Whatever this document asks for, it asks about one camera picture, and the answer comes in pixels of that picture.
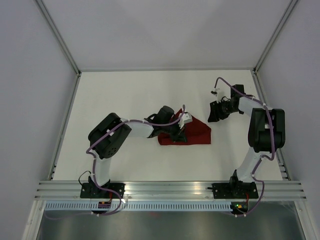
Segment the dark red cloth napkin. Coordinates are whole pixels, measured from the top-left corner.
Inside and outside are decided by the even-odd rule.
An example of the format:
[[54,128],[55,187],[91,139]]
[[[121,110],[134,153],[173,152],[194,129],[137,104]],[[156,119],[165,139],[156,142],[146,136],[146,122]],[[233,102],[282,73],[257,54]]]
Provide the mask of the dark red cloth napkin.
[[211,128],[195,116],[191,115],[192,122],[185,124],[180,133],[180,139],[173,140],[169,134],[160,133],[157,141],[161,146],[191,146],[191,145],[210,145]]

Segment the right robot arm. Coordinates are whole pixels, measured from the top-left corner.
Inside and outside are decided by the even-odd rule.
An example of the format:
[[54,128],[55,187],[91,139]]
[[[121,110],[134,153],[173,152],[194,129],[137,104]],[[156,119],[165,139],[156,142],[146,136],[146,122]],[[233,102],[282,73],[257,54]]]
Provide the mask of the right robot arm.
[[208,122],[225,120],[232,113],[246,114],[250,117],[248,128],[248,152],[228,182],[214,183],[210,190],[214,199],[258,199],[259,194],[255,174],[263,159],[274,160],[276,150],[286,142],[285,111],[268,108],[260,100],[244,92],[242,84],[230,88],[226,97],[219,88],[211,93],[216,100],[210,103]]

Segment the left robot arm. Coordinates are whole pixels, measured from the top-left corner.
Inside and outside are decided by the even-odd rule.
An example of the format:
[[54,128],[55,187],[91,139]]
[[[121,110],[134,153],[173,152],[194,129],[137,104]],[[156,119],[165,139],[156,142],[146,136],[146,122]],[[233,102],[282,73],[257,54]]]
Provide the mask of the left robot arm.
[[114,112],[110,113],[88,135],[90,146],[86,154],[93,157],[89,177],[92,193],[98,198],[108,195],[111,160],[126,139],[152,139],[166,134],[174,143],[186,143],[185,129],[192,121],[193,117],[184,105],[177,116],[171,107],[164,105],[157,113],[142,120],[121,118]]

